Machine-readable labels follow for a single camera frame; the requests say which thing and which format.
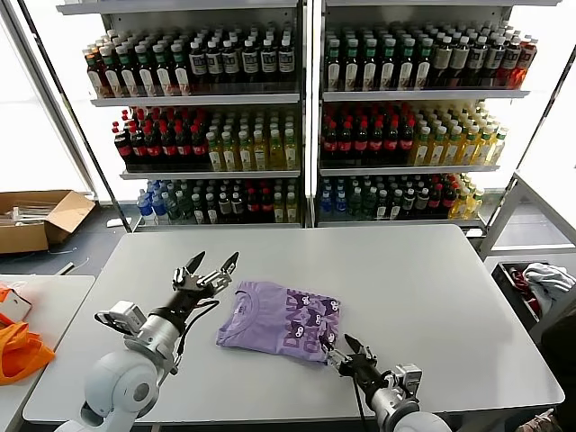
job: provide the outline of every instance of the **cable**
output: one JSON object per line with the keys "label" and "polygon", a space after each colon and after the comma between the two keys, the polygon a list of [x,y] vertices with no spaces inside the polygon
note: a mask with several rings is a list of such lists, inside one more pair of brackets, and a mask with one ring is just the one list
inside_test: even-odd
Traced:
{"label": "cable", "polygon": [[209,301],[205,301],[204,303],[198,304],[196,305],[195,309],[200,309],[200,308],[205,308],[206,306],[210,306],[208,309],[203,310],[202,312],[200,312],[198,315],[196,315],[194,318],[192,318],[192,320],[188,323],[188,325],[186,326],[186,329],[184,330],[184,333],[182,333],[182,336],[180,337],[180,343],[178,344],[178,349],[176,350],[176,353],[181,356],[182,353],[184,352],[184,343],[186,341],[186,335],[188,334],[188,331],[190,330],[190,327],[197,321],[199,320],[201,317],[203,317],[204,315],[206,315],[208,312],[210,312],[212,309],[214,309],[216,306],[218,306],[220,304],[220,302],[218,300],[209,300]]}
{"label": "cable", "polygon": [[362,419],[362,428],[364,432],[369,432],[368,423],[366,423],[366,417],[364,415],[364,408],[362,408],[362,401],[360,400],[360,392],[358,391],[358,382],[356,382],[356,376],[352,377],[354,383],[354,393],[356,393],[356,402],[358,402],[358,411],[360,412],[360,419]]}

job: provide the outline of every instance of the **folded shirt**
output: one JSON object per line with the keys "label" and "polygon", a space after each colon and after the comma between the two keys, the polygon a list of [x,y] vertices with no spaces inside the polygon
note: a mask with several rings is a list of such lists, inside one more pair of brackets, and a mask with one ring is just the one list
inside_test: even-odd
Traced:
{"label": "folded shirt", "polygon": [[340,302],[271,282],[241,282],[234,312],[218,330],[216,344],[326,361],[319,336],[338,337]]}

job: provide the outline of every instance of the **orange bag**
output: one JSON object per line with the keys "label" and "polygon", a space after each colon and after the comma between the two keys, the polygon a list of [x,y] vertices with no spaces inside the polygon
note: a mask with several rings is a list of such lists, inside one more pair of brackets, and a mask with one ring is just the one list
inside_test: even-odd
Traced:
{"label": "orange bag", "polygon": [[25,322],[0,329],[0,351],[0,385],[16,383],[54,358],[54,352],[40,335],[28,331]]}

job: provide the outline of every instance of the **bottle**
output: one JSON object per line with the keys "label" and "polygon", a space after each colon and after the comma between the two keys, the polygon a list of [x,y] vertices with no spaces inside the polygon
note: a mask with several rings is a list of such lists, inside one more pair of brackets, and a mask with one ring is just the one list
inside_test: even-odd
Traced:
{"label": "bottle", "polygon": [[113,97],[123,97],[124,93],[122,92],[122,88],[124,87],[124,80],[122,79],[122,75],[118,72],[119,68],[114,64],[112,49],[101,47],[100,55],[102,56],[104,63],[103,71],[112,90]]}
{"label": "bottle", "polygon": [[210,161],[212,163],[212,171],[226,171],[226,167],[223,163],[224,156],[222,154],[222,148],[219,145],[219,142],[216,140],[216,135],[214,132],[208,132],[206,134],[206,139],[208,140],[208,156],[210,157]]}
{"label": "bottle", "polygon": [[402,204],[402,196],[404,195],[404,192],[401,189],[395,189],[394,190],[394,195],[391,199],[391,203],[390,203],[390,220],[391,221],[396,221],[398,219],[398,217],[400,216],[400,211],[401,211],[401,204]]}
{"label": "bottle", "polygon": [[262,138],[262,131],[254,131],[254,160],[256,171],[266,171],[268,169],[268,151]]}
{"label": "bottle", "polygon": [[206,211],[208,212],[210,224],[216,225],[218,223],[218,212],[216,211],[213,193],[206,194]]}
{"label": "bottle", "polygon": [[410,87],[410,78],[412,77],[412,67],[414,66],[414,60],[412,55],[414,54],[414,44],[415,40],[412,38],[406,38],[404,40],[404,47],[402,53],[402,60],[400,61],[399,73],[398,73],[398,90],[408,90]]}
{"label": "bottle", "polygon": [[460,144],[460,148],[456,152],[456,157],[454,160],[455,165],[470,165],[472,162],[472,157],[474,156],[474,151],[476,151],[476,139],[478,138],[478,131],[480,128],[477,124],[474,124],[468,131],[466,136],[466,141]]}
{"label": "bottle", "polygon": [[446,143],[444,154],[440,157],[440,165],[454,165],[456,153],[460,148],[462,128],[454,126],[450,131],[450,138]]}
{"label": "bottle", "polygon": [[344,67],[344,91],[353,92],[356,90],[356,75],[358,72],[358,39],[348,40],[348,51]]}
{"label": "bottle", "polygon": [[172,50],[172,55],[174,57],[174,72],[180,95],[189,96],[191,72],[188,70],[188,65],[184,60],[185,54],[182,45],[174,44],[170,49]]}
{"label": "bottle", "polygon": [[447,71],[452,57],[452,38],[445,36],[435,49],[432,70],[429,73],[429,87],[445,87],[447,84]]}
{"label": "bottle", "polygon": [[392,88],[392,77],[395,74],[394,64],[394,50],[396,46],[395,39],[384,40],[384,50],[382,54],[382,62],[380,73],[377,74],[379,79],[379,88],[381,91],[390,90]]}
{"label": "bottle", "polygon": [[168,66],[164,46],[157,44],[152,47],[154,50],[154,57],[156,58],[156,75],[163,96],[175,96],[176,89],[174,83],[176,82],[176,75],[174,71]]}
{"label": "bottle", "polygon": [[507,87],[509,85],[512,71],[516,68],[521,53],[520,38],[515,36],[506,46],[504,58],[500,63],[500,68],[496,72],[496,87]]}
{"label": "bottle", "polygon": [[430,62],[432,59],[433,43],[434,41],[430,38],[424,38],[422,40],[422,48],[420,49],[418,66],[416,68],[416,75],[414,77],[414,90],[422,90],[427,85],[428,72],[430,71]]}
{"label": "bottle", "polygon": [[447,86],[450,88],[460,86],[463,81],[464,67],[470,54],[470,47],[468,47],[469,40],[470,38],[468,38],[468,36],[463,36],[460,38],[458,44],[452,48],[452,57],[450,58],[447,76]]}
{"label": "bottle", "polygon": [[481,87],[494,87],[496,85],[496,73],[506,52],[504,48],[505,40],[506,38],[504,38],[504,36],[499,36],[495,39],[492,46],[488,48],[488,54],[484,61],[484,69],[480,73]]}
{"label": "bottle", "polygon": [[331,39],[328,47],[328,62],[326,68],[326,83],[329,92],[338,90],[340,77],[340,40]]}
{"label": "bottle", "polygon": [[463,73],[463,85],[466,87],[477,87],[480,85],[482,67],[488,54],[486,40],[486,36],[479,36],[474,46],[470,47],[466,69]]}
{"label": "bottle", "polygon": [[376,39],[365,41],[364,72],[362,78],[362,91],[369,92],[374,89],[374,76],[376,73]]}

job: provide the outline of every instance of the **shelf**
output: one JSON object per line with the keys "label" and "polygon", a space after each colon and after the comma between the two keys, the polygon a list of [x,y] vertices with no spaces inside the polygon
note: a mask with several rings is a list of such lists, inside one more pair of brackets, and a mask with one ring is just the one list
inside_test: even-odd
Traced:
{"label": "shelf", "polygon": [[326,6],[556,6],[562,0],[326,0]]}
{"label": "shelf", "polygon": [[57,5],[63,15],[296,7],[296,0],[105,0]]}
{"label": "shelf", "polygon": [[102,106],[182,106],[182,105],[250,105],[297,104],[298,93],[275,94],[202,94],[197,96],[116,97],[93,99],[92,105]]}
{"label": "shelf", "polygon": [[479,228],[484,230],[486,224],[482,219],[430,219],[430,220],[331,220],[318,222],[318,228],[334,227],[375,227],[383,226],[401,226],[401,225],[457,225],[460,228]]}
{"label": "shelf", "polygon": [[324,102],[447,101],[455,99],[519,99],[527,90],[407,90],[385,92],[324,92]]}
{"label": "shelf", "polygon": [[486,173],[496,171],[499,166],[383,166],[374,168],[321,168],[320,175],[333,176],[397,176],[409,174],[447,174],[447,173]]}
{"label": "shelf", "polygon": [[238,171],[216,173],[213,171],[185,172],[179,173],[174,171],[164,173],[129,173],[124,171],[120,177],[124,180],[166,180],[167,178],[177,178],[179,180],[193,179],[236,179],[236,178],[296,178],[300,176],[300,170],[293,171]]}

